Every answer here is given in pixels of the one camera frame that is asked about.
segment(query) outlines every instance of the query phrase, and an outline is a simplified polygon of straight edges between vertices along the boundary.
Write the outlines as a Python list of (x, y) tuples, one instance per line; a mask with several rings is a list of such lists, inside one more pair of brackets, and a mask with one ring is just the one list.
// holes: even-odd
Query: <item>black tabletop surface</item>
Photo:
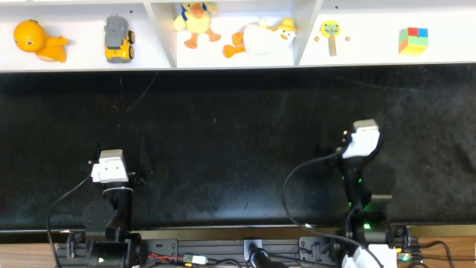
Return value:
[[(134, 167), (142, 137), (156, 174), (135, 189), (133, 229), (289, 224), (289, 171), (362, 118), (385, 135), (364, 181), (393, 194), (392, 223), (476, 222), (474, 65), (162, 71), (130, 108), (154, 74), (0, 75), (0, 230), (44, 230), (98, 143)], [(53, 228), (80, 228), (99, 196), (88, 182)], [(287, 197), (306, 223), (336, 225), (348, 210), (326, 165), (298, 172)]]

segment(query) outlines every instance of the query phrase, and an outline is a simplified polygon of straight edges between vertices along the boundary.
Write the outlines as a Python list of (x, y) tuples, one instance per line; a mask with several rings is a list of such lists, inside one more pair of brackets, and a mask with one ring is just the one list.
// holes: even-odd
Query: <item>colorful cube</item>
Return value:
[(418, 56), (428, 47), (428, 29), (404, 29), (399, 38), (399, 54)]

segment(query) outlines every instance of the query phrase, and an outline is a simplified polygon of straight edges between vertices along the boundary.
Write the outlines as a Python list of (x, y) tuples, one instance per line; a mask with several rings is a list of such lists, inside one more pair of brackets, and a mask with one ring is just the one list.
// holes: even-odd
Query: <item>toy truck wheel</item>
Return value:
[(134, 59), (134, 48), (129, 47), (129, 59)]
[(135, 33), (133, 31), (129, 31), (129, 43), (134, 44), (135, 43)]

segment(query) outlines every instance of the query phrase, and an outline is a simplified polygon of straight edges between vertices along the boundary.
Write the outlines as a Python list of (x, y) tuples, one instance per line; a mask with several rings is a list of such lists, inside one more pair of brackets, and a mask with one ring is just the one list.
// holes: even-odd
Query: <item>yellow plush duck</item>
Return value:
[(35, 52), (41, 60), (52, 62), (66, 62), (66, 53), (63, 48), (68, 40), (60, 37), (51, 37), (37, 21), (24, 21), (16, 26), (13, 32), (16, 45), (23, 51)]
[(250, 55), (274, 53), (286, 48), (296, 37), (298, 30), (291, 18), (284, 18), (277, 27), (270, 27), (265, 19), (247, 25), (232, 36), (233, 45), (226, 45), (223, 54), (227, 58), (247, 52)]
[(185, 41), (188, 48), (197, 48), (197, 39), (199, 34), (207, 34), (210, 42), (216, 42), (222, 38), (221, 35), (214, 33), (210, 29), (210, 15), (216, 14), (218, 9), (214, 3), (210, 2), (189, 2), (181, 4), (181, 14), (173, 23), (173, 27), (177, 31), (182, 31), (185, 28), (192, 33), (190, 40)]

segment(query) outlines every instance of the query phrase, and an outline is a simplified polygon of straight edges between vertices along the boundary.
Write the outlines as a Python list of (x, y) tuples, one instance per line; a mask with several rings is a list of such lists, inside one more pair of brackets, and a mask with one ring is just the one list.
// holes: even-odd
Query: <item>orange duck toy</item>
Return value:
[(60, 37), (51, 37), (37, 21), (28, 20), (16, 26), (13, 32), (16, 45), (25, 52), (35, 52), (36, 56), (47, 62), (66, 61), (66, 52), (63, 48), (68, 40)]

